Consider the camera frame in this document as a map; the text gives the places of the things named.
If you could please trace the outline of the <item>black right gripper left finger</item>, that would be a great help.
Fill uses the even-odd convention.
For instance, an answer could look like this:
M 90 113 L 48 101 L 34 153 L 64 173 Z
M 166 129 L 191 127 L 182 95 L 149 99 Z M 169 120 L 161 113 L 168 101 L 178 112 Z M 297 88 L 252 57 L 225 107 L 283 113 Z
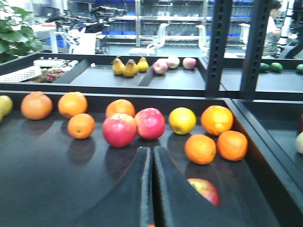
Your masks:
M 151 175 L 151 150 L 140 147 L 124 177 L 105 198 L 78 218 L 78 226 L 147 227 Z

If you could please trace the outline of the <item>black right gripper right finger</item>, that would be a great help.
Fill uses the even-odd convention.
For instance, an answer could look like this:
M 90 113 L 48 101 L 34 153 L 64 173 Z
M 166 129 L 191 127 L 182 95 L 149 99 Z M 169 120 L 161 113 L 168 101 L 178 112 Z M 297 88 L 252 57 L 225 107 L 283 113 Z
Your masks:
M 254 184 L 217 207 L 200 195 L 180 172 L 167 150 L 153 152 L 153 211 L 158 227 L 277 227 L 279 222 Z

